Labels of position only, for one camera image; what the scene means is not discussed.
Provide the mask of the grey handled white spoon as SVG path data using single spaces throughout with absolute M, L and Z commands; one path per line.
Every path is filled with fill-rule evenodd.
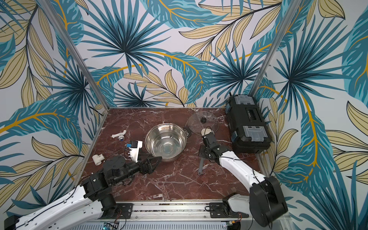
M 210 126 L 207 126 L 206 128 L 204 128 L 201 131 L 202 135 L 205 136 L 209 133 L 213 133 L 213 130 Z M 204 158 L 200 156 L 200 153 L 198 153 L 198 156 L 200 157 L 200 162 L 199 162 L 199 168 L 198 168 L 198 175 L 201 176 L 203 173 L 203 165 L 204 165 Z

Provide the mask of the stainless steel pot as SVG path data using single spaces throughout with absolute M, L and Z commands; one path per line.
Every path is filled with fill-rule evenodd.
M 164 162 L 178 159 L 186 148 L 187 139 L 192 132 L 187 127 L 172 123 L 154 126 L 145 137 L 145 148 L 154 157 L 162 157 Z

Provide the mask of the glass pot lid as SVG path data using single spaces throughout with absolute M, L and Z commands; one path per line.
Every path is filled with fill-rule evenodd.
M 219 129 L 219 119 L 216 115 L 207 111 L 193 113 L 186 122 L 190 131 L 198 136 L 204 136 L 210 132 L 216 133 Z

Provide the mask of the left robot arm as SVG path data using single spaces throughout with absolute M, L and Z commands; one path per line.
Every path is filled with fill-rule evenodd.
M 142 161 L 127 162 L 123 156 L 114 156 L 102 168 L 86 177 L 72 191 L 31 214 L 13 215 L 4 221 L 6 230 L 67 230 L 104 214 L 118 217 L 121 208 L 112 195 L 119 183 L 134 178 L 137 173 L 151 174 L 161 157 L 149 156 Z

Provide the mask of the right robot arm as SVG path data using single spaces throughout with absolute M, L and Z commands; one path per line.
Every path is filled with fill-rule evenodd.
M 232 173 L 248 190 L 249 197 L 234 194 L 225 199 L 233 212 L 251 214 L 262 227 L 271 226 L 279 217 L 288 212 L 286 199 L 279 181 L 267 177 L 241 160 L 234 151 L 217 142 L 214 133 L 202 136 L 203 145 L 199 153 L 216 162 Z

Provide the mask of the black plastic toolbox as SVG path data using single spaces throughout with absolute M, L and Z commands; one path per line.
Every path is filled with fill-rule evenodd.
M 271 134 L 253 97 L 231 96 L 225 113 L 235 153 L 261 153 L 270 147 Z

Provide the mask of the white plastic water tap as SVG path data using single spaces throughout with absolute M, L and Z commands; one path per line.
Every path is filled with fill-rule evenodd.
M 112 139 L 118 138 L 119 141 L 124 141 L 125 140 L 125 134 L 126 134 L 126 130 L 123 130 L 122 132 L 111 135 L 111 138 Z

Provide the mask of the white pipe tee fitting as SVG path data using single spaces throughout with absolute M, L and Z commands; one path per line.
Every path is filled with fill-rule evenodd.
M 93 162 L 96 166 L 99 166 L 102 164 L 102 162 L 105 160 L 105 157 L 102 154 L 95 154 L 92 156 Z

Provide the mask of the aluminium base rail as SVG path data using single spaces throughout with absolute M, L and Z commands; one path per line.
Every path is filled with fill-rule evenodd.
M 210 209 L 220 200 L 131 201 L 128 215 L 118 220 L 98 219 L 78 230 L 261 230 L 248 214 L 226 217 Z

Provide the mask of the aluminium right corner post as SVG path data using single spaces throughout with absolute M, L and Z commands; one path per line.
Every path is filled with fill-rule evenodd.
M 267 52 L 267 55 L 264 59 L 264 62 L 262 66 L 260 67 L 260 70 L 258 72 L 258 75 L 256 76 L 255 80 L 253 81 L 252 88 L 249 92 L 249 96 L 255 97 L 257 89 L 262 81 L 262 78 L 264 77 L 267 67 L 269 66 L 269 63 L 273 57 L 273 55 L 276 53 L 285 33 L 288 30 L 288 26 L 293 20 L 294 14 L 296 13 L 299 5 L 301 3 L 301 0 L 294 0 L 291 1 L 291 3 L 288 6 L 288 9 L 285 13 L 285 16 L 283 17 L 280 27 L 278 29 L 278 32 L 275 33 L 275 37 L 273 39 L 273 42 L 270 44 L 270 48 Z

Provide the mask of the aluminium corner post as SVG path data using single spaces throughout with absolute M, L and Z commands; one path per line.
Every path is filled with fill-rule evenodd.
M 67 27 L 65 25 L 63 25 L 62 20 L 60 19 L 59 16 L 57 16 L 57 12 L 56 12 L 55 8 L 52 6 L 51 1 L 40 0 L 40 1 L 37 1 L 37 2 L 39 3 L 40 7 L 45 11 L 46 16 L 48 17 L 50 22 L 53 24 L 54 29 L 59 34 L 60 38 L 63 40 L 64 44 L 66 45 L 66 48 L 70 52 L 70 55 L 73 57 L 74 61 L 79 66 L 82 74 L 84 75 L 84 77 L 86 78 L 88 83 L 90 84 L 90 87 L 95 92 L 99 102 L 104 107 L 104 109 L 108 111 L 110 106 L 108 105 L 108 103 L 106 102 L 104 96 L 100 92 L 95 80 L 93 79 L 93 77 L 92 77 L 90 71 L 88 70 L 85 62 L 83 61 L 82 56 L 80 55 L 80 53 L 78 52 L 78 49 L 74 45 L 74 42 L 72 41 L 72 39 L 71 39 L 71 37 L 70 37 L 70 35 L 67 31 Z
M 296 13 L 299 5 L 301 3 L 301 0 L 294 0 L 291 1 L 291 3 L 288 6 L 288 9 L 285 13 L 285 16 L 283 17 L 280 27 L 278 29 L 278 32 L 275 33 L 275 37 L 273 39 L 273 42 L 270 44 L 270 48 L 267 52 L 267 55 L 264 59 L 264 62 L 262 66 L 260 67 L 260 70 L 258 72 L 258 75 L 256 76 L 255 80 L 253 81 L 252 88 L 249 92 L 249 96 L 255 97 L 257 89 L 262 81 L 262 78 L 264 77 L 267 67 L 269 66 L 269 63 L 273 57 L 273 55 L 276 53 L 285 33 L 288 30 L 288 26 L 293 20 L 294 14 Z

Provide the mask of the aluminium left corner post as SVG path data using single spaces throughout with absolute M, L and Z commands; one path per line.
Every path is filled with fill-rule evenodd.
M 40 0 L 40 1 L 37 1 L 37 2 L 39 3 L 40 7 L 45 11 L 46 16 L 48 17 L 50 22 L 53 24 L 54 29 L 59 34 L 60 38 L 63 40 L 64 44 L 66 45 L 66 48 L 70 52 L 70 55 L 73 57 L 74 61 L 79 66 L 82 74 L 84 75 L 84 77 L 86 78 L 88 83 L 90 84 L 90 87 L 95 92 L 99 102 L 104 107 L 104 109 L 108 111 L 110 106 L 108 105 L 108 103 L 106 102 L 104 96 L 100 92 L 95 80 L 93 79 L 93 77 L 92 77 L 90 71 L 88 70 L 85 62 L 83 61 L 82 56 L 80 55 L 80 53 L 78 52 L 78 49 L 74 45 L 74 42 L 72 41 L 72 39 L 71 39 L 71 37 L 70 37 L 70 35 L 67 31 L 67 27 L 65 25 L 63 25 L 62 20 L 60 19 L 59 16 L 57 16 L 57 12 L 56 12 L 55 8 L 52 6 L 51 1 Z

